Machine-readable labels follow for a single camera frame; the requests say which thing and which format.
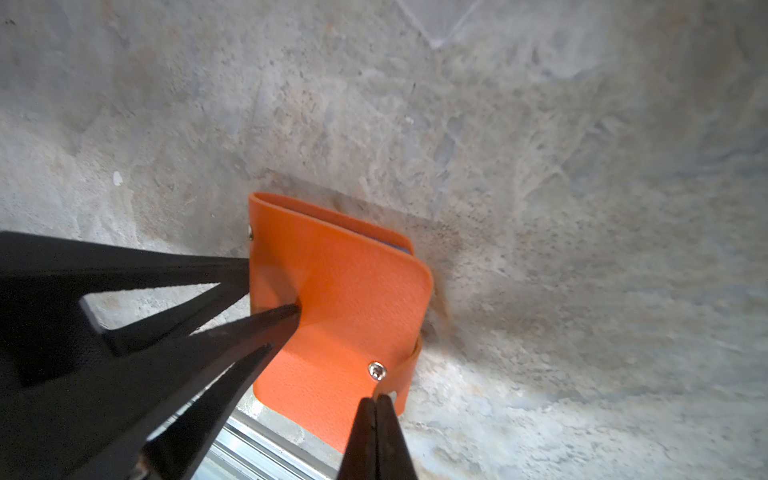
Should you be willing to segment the orange card holder wallet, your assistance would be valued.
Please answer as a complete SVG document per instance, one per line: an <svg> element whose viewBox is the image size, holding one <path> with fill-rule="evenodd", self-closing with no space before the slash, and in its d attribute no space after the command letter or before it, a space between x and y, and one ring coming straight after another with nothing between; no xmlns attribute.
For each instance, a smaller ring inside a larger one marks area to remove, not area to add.
<svg viewBox="0 0 768 480"><path fill-rule="evenodd" d="M402 234L273 193L249 196L250 306L300 309L255 397L343 451L358 403L405 409L433 277Z"/></svg>

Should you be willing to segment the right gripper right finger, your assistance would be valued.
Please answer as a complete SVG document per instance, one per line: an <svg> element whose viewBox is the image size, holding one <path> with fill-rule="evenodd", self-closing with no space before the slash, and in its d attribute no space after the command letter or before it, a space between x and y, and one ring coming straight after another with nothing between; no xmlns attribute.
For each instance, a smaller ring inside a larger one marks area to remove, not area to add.
<svg viewBox="0 0 768 480"><path fill-rule="evenodd" d="M376 478L378 480L417 480L416 470L391 397L379 395L375 406Z"/></svg>

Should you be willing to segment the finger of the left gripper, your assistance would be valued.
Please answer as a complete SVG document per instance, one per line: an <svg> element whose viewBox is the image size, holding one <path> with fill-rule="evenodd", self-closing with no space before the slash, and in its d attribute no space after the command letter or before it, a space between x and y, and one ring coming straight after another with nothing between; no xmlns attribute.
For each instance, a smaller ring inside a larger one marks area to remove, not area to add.
<svg viewBox="0 0 768 480"><path fill-rule="evenodd" d="M281 306L2 398L2 478L191 478L299 315Z"/></svg>
<svg viewBox="0 0 768 480"><path fill-rule="evenodd" d="M99 329L89 294L209 285L125 327ZM1 234L1 357L102 360L181 338L249 290L245 258L168 254L27 233Z"/></svg>

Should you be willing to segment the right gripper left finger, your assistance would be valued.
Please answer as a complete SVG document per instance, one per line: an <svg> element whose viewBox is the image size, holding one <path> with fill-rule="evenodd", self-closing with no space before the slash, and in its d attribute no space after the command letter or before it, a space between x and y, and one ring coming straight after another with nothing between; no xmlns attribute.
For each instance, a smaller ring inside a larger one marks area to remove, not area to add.
<svg viewBox="0 0 768 480"><path fill-rule="evenodd" d="M358 405L337 479L376 478L376 402L372 398L363 398Z"/></svg>

